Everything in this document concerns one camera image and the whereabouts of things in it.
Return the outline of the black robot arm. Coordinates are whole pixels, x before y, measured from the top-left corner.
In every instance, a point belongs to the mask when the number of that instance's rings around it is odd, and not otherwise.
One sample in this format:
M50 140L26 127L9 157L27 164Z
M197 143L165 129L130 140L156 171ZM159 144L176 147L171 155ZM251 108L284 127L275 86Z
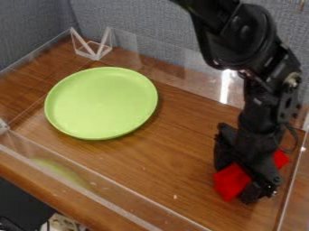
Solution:
M221 194L252 204L283 182L276 156L300 108L302 63L279 37L271 13L241 0L171 0L191 15L201 53L215 69L244 79L245 105L236 127L217 126L215 165Z

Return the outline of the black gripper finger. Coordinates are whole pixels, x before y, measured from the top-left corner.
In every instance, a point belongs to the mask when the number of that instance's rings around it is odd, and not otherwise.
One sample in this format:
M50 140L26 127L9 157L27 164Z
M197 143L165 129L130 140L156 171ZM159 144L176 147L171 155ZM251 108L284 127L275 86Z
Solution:
M216 148L215 148L215 166L216 170L224 170L233 163L233 145L231 142L219 136L216 138Z
M245 204L256 203L262 198L268 197L271 192L270 184L260 184L252 181L241 192L240 199Z

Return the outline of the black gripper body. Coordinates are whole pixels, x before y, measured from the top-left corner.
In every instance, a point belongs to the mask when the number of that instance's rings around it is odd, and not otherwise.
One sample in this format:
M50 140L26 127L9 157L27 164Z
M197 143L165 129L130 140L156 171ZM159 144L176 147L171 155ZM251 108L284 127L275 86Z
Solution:
M217 130L216 138L221 136L233 145L233 162L241 166L253 181L271 185L271 196L282 184L279 169L284 165L284 161L279 161L279 146L272 135L253 134L227 123L220 123Z

